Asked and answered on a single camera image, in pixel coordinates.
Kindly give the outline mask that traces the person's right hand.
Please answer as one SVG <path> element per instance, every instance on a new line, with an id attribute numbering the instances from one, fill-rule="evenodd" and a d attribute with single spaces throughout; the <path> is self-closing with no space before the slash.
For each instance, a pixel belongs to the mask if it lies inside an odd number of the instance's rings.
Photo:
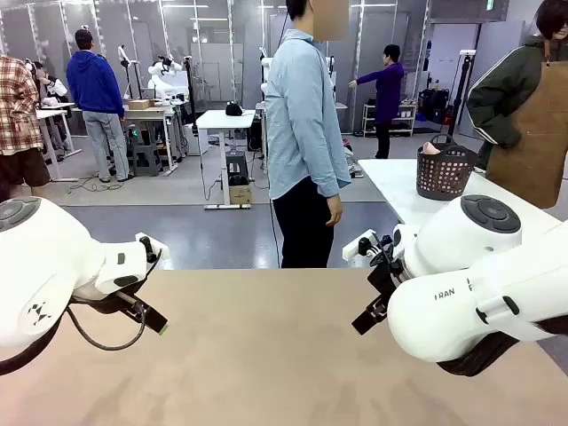
<path id="1" fill-rule="evenodd" d="M 326 226 L 335 226 L 341 221 L 343 215 L 343 204 L 340 195 L 334 195 L 327 198 L 327 207 L 329 209 L 330 218 L 326 222 Z"/>

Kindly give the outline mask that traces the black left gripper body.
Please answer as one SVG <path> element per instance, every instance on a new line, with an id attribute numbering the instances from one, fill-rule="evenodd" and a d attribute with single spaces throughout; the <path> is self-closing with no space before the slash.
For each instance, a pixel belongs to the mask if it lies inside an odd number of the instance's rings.
<path id="1" fill-rule="evenodd" d="M 71 296 L 70 303 L 88 305 L 95 311 L 103 314 L 124 312 L 125 314 L 141 317 L 146 313 L 143 302 L 140 302 L 135 296 L 128 295 L 122 291 L 114 292 L 101 300 Z"/>

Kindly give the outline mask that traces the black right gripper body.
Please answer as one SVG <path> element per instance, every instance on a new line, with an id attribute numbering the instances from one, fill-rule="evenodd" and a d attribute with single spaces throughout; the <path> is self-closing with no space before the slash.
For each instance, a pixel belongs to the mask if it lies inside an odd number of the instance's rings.
<path id="1" fill-rule="evenodd" d="M 377 290 L 377 303 L 387 307 L 397 287 L 408 279 L 406 269 L 401 260 L 381 261 L 369 274 L 367 280 Z"/>

